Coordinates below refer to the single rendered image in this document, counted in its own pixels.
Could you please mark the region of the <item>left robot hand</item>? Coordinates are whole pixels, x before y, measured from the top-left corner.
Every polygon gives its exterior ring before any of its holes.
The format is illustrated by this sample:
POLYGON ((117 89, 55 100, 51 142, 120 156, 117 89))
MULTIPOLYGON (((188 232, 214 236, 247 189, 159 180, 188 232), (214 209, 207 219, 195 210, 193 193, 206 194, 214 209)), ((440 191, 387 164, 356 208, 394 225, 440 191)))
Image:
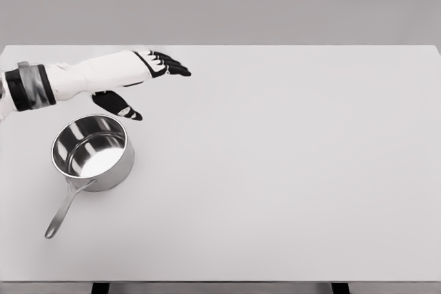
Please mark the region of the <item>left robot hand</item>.
POLYGON ((122 51, 90 61, 92 72, 86 82, 92 100, 105 111, 120 117, 141 121, 143 117, 114 90, 139 85, 164 75, 189 77, 191 72, 171 56, 155 50, 122 51))

